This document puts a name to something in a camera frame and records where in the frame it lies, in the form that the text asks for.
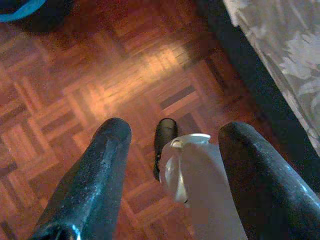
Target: blue object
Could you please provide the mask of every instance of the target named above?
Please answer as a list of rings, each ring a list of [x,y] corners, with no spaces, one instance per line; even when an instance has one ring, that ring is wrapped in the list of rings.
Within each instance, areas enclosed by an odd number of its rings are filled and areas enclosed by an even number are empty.
[[[45,2],[46,0],[29,0],[14,13],[0,14],[0,22],[6,23],[6,22],[12,22],[15,20],[22,19],[30,14],[33,14]]]

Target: wooden floor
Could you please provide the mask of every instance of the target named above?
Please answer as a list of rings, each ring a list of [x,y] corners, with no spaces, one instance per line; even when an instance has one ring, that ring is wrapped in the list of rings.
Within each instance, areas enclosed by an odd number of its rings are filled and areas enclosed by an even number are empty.
[[[0,25],[0,239],[26,239],[103,121],[132,128],[117,240],[193,239],[188,210],[153,179],[154,130],[212,135],[230,121],[276,144],[191,0],[78,0],[62,28]]]

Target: parquet floor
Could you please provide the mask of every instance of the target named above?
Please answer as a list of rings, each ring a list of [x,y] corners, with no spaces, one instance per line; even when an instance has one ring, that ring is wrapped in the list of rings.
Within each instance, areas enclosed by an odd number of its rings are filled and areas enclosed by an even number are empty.
[[[193,239],[188,211],[153,179],[158,121],[180,134],[268,123],[191,0],[77,0],[63,27],[0,25],[0,239],[26,239],[97,127],[132,128],[117,240]]]

